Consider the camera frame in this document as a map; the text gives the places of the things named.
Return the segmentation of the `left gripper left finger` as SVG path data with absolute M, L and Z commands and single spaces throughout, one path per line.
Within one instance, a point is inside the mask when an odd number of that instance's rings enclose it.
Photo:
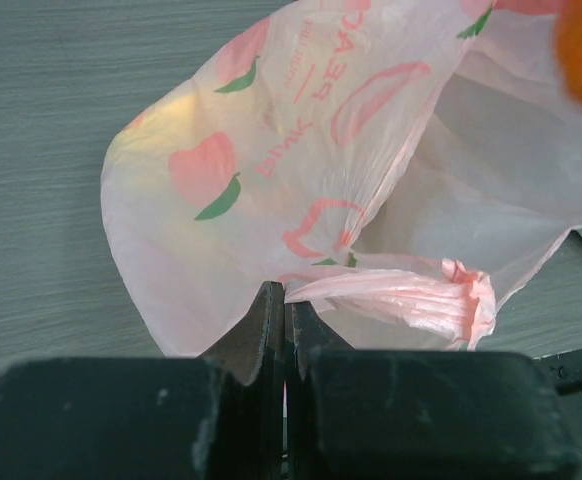
M 277 479 L 284 291 L 195 358 L 38 359 L 0 374 L 0 479 Z

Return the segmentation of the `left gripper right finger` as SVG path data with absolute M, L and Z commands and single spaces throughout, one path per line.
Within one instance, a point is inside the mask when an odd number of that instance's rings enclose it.
M 558 394 L 510 352 L 356 350 L 285 308 L 293 479 L 574 479 Z

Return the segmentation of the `pink plastic bag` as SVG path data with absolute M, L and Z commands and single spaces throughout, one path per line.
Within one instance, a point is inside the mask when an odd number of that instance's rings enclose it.
M 362 348 L 474 347 L 582 228 L 557 1 L 296 1 L 110 144 L 101 208 L 160 350 L 266 281 Z

